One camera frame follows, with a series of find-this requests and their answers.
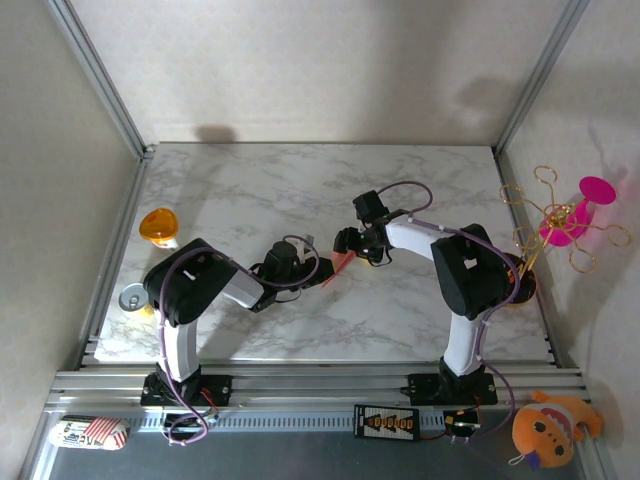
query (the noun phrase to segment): white wall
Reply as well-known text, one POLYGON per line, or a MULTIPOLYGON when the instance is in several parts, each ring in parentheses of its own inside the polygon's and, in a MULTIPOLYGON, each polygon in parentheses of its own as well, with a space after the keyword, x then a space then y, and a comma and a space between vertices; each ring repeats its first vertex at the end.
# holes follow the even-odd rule
MULTIPOLYGON (((532 175, 539 164, 558 171, 565 200, 578 192, 583 176, 611 181, 619 202, 601 209, 595 222, 622 224, 635 237, 621 249, 590 234, 585 245, 597 252, 599 267, 589 276, 575 273, 563 250, 537 269, 560 350, 583 369, 605 415, 604 435, 620 479, 640 478, 638 18, 637 1, 591 2, 508 149, 517 182, 539 201, 548 198, 532 175)), ((539 221, 540 215, 529 211, 529 218, 539 221)))
POLYGON ((73 0, 147 142, 436 145, 496 142, 566 3, 73 0))
POLYGON ((134 166, 44 0, 0 13, 0 479, 76 345, 134 166))

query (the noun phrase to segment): marble tabletop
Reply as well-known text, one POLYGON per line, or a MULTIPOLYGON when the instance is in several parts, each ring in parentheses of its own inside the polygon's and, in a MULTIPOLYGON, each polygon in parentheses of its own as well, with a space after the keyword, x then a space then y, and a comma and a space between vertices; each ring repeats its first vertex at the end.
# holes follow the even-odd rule
MULTIPOLYGON (((154 362, 156 323, 125 318, 122 289, 141 281, 168 252, 138 234, 157 207, 178 216, 182 245, 202 237, 245 266, 260 262, 285 234, 312 235, 330 256, 336 233, 357 226, 353 198, 399 180, 419 180, 434 202, 419 218, 454 227, 482 224, 494 244, 516 252, 488 147, 161 144, 152 161, 95 359, 154 362)), ((382 194, 391 210, 425 202, 407 186, 382 194)), ((291 361, 436 361, 451 313, 431 262, 393 250, 393 263, 356 260, 329 286, 258 314, 217 298, 199 319, 200 359, 291 361)), ((485 354, 493 360, 549 359, 536 302, 494 316, 485 354)))

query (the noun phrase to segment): stuffed toy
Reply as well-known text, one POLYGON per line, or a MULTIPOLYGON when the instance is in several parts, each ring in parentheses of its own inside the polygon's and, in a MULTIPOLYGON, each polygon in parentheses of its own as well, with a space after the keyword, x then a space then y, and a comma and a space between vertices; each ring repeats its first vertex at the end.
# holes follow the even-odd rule
POLYGON ((538 402, 522 407, 513 421, 513 443, 520 456, 510 465, 527 460, 531 468, 561 467, 573 458, 573 444, 584 439, 578 427, 584 423, 591 437, 602 430, 602 415, 577 397, 553 397, 533 392, 538 402))

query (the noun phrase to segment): purple cable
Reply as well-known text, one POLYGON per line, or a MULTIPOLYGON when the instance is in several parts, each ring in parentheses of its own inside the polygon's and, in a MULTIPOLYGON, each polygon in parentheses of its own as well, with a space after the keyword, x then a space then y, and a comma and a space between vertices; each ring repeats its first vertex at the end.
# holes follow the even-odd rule
POLYGON ((186 408, 187 410, 189 410, 189 412, 190 412, 190 413, 187 413, 187 414, 182 415, 181 417, 179 417, 169 427, 169 431, 167 432, 167 437, 169 438, 169 444, 179 443, 179 444, 181 444, 183 446, 186 446, 186 445, 189 445, 191 443, 197 442, 198 440, 202 440, 204 437, 207 436, 207 433, 209 433, 209 425, 207 424, 207 421, 204 418, 204 415, 202 415, 195 408, 193 408, 191 405, 189 405, 189 403, 184 399, 184 397, 182 395, 180 395, 180 392, 178 392, 178 389, 176 388, 176 386, 173 383, 175 380, 173 378, 173 375, 171 374, 171 369, 169 368, 169 362, 168 362, 168 359, 167 359, 167 345, 166 345, 166 339, 165 339, 165 335, 164 335, 165 324, 167 322, 167 316, 166 316, 166 313, 165 313, 165 294, 166 294, 166 291, 167 291, 167 286, 169 285, 169 279, 173 276, 173 274, 180 267, 180 265, 182 265, 184 262, 186 262, 190 258, 195 257, 197 255, 202 255, 203 253, 213 253, 214 255, 218 255, 221 258, 225 259, 226 261, 230 262, 233 266, 238 268, 240 271, 246 273, 247 275, 251 276, 256 281, 258 281, 258 282, 260 282, 260 283, 262 283, 264 285, 270 285, 272 287, 280 287, 280 288, 289 288, 289 287, 296 287, 298 285, 302 285, 307 280, 311 279, 316 274, 316 272, 318 271, 318 268, 320 266, 320 254, 318 253, 316 248, 311 244, 311 242, 307 241, 305 238, 300 237, 298 235, 285 235, 284 237, 282 237, 283 240, 287 240, 289 238, 294 238, 296 240, 300 240, 300 241, 304 242, 311 249, 311 251, 313 252, 313 254, 315 256, 315 259, 316 259, 316 264, 313 267, 313 270, 311 271, 311 273, 309 275, 307 275, 306 277, 304 277, 302 280, 299 280, 297 282, 275 283, 275 282, 269 282, 267 280, 263 280, 260 277, 258 277, 257 275, 255 275, 253 272, 250 272, 249 270, 247 270, 243 266, 237 264, 236 262, 231 260, 227 255, 225 255, 224 253, 222 253, 221 251, 219 251, 219 250, 217 250, 217 249, 215 249, 213 247, 200 247, 200 248, 196 248, 194 250, 191 250, 189 252, 186 252, 185 254, 183 254, 180 257, 178 257, 178 259, 176 259, 176 261, 173 262, 173 264, 169 267, 169 270, 167 270, 167 274, 165 275, 164 279, 162 280, 162 285, 160 286, 160 299, 159 299, 159 301, 160 301, 160 324, 158 325, 158 332, 159 332, 159 339, 160 339, 160 355, 161 355, 161 361, 162 361, 163 370, 166 372, 167 378, 169 380, 169 388, 171 390, 171 393, 173 393, 175 398, 182 404, 182 406, 184 408, 186 408), (202 426, 202 430, 198 434, 194 435, 193 437, 191 437, 189 439, 181 440, 181 441, 174 440, 173 436, 172 436, 173 430, 178 425, 180 425, 182 422, 184 422, 186 420, 191 420, 191 419, 194 419, 194 418, 198 420, 198 422, 202 426))
POLYGON ((514 286, 513 286, 513 290, 511 291, 511 294, 509 294, 509 296, 504 299, 502 302, 498 303, 496 306, 490 308, 489 310, 487 310, 484 315, 482 316, 482 321, 480 323, 480 327, 478 328, 478 335, 476 336, 476 342, 474 345, 474 353, 476 355, 476 357, 478 358, 478 360, 480 361, 480 363, 482 365, 484 365, 486 368, 488 368, 489 370, 491 370, 491 372, 493 372, 495 375, 498 376, 498 378, 500 378, 500 380, 502 381, 502 383, 504 383, 505 387, 507 388, 507 391, 509 392, 509 414, 494 428, 492 428, 491 430, 489 430, 486 433, 483 433, 482 435, 479 435, 477 437, 472 437, 472 439, 474 441, 476 440, 480 440, 481 438, 487 437, 495 432, 497 432, 498 430, 500 430, 502 427, 504 427, 513 417, 513 414, 515 413, 516 407, 515 407, 515 396, 513 394, 513 389, 511 388, 511 385, 509 385, 509 382, 507 381, 507 379, 505 378, 505 376, 500 373, 493 365, 491 365, 489 362, 487 362, 483 357, 482 354, 480 352, 480 348, 482 345, 482 337, 484 336, 485 330, 486 330, 486 326, 487 326, 487 322, 489 321, 489 318, 491 317, 491 315, 493 315, 496 311, 500 310, 502 307, 504 307, 505 305, 507 305, 508 303, 510 303, 518 294, 518 290, 520 289, 520 274, 518 273, 518 270, 515 266, 515 264, 511 261, 511 259, 504 254, 504 252, 500 251, 498 248, 494 247, 492 244, 490 244, 489 242, 486 242, 484 240, 482 240, 481 238, 476 237, 475 235, 471 235, 470 233, 467 232, 463 232, 462 230, 457 230, 455 228, 448 228, 448 227, 441 227, 439 225, 436 225, 434 223, 429 223, 429 222, 424 222, 422 220, 418 220, 417 218, 413 218, 411 217, 411 222, 424 227, 424 228, 428 228, 430 230, 437 230, 437 231, 443 231, 445 233, 451 233, 451 234, 456 234, 456 235, 462 235, 463 237, 465 237, 468 240, 471 240, 474 243, 477 243, 478 245, 486 248, 487 250, 490 250, 491 252, 495 253, 498 257, 500 257, 500 259, 507 264, 507 266, 509 267, 509 269, 511 269, 511 271, 513 272, 513 278, 514 278, 514 286))
POLYGON ((421 212, 423 210, 426 210, 433 203, 433 192, 431 191, 431 189, 429 187, 427 187, 424 183, 417 182, 415 180, 402 180, 400 182, 391 183, 391 184, 387 185, 386 187, 382 187, 380 190, 378 190, 378 195, 380 195, 382 192, 386 192, 390 188, 397 187, 399 185, 416 185, 416 186, 426 190, 427 193, 429 194, 429 201, 426 204, 424 204, 423 206, 421 206, 421 207, 414 208, 413 210, 410 210, 409 211, 409 216, 412 216, 414 213, 418 213, 418 212, 421 212))

